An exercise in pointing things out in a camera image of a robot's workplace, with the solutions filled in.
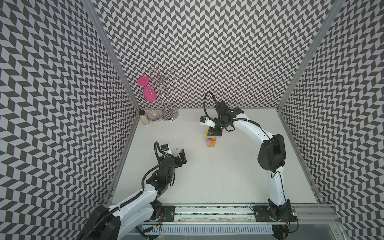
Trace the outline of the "natural wood arch block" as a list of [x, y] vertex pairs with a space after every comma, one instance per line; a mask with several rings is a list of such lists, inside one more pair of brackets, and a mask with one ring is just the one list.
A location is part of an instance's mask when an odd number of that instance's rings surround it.
[[206, 140], [207, 141], [216, 141], [216, 136], [207, 136]]

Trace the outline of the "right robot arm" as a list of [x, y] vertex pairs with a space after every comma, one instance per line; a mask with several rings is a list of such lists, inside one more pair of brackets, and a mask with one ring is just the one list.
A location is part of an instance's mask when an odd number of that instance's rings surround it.
[[236, 107], [230, 109], [223, 101], [215, 103], [217, 117], [210, 118], [205, 112], [200, 124], [208, 126], [208, 136], [220, 137], [229, 126], [241, 130], [259, 145], [258, 163], [267, 172], [269, 199], [266, 210], [260, 212], [269, 215], [272, 221], [278, 222], [286, 217], [291, 210], [291, 202], [285, 191], [284, 166], [287, 157], [285, 140], [280, 134], [272, 134], [264, 130], [260, 124], [250, 120], [243, 110]]

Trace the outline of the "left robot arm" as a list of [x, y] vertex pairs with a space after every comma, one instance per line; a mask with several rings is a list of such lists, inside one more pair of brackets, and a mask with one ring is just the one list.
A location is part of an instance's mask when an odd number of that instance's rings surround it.
[[185, 150], [175, 157], [162, 146], [162, 156], [157, 156], [158, 165], [143, 177], [142, 187], [125, 200], [105, 207], [98, 206], [77, 236], [78, 240], [120, 240], [146, 221], [156, 222], [161, 218], [162, 203], [158, 198], [174, 184], [175, 169], [187, 163]]

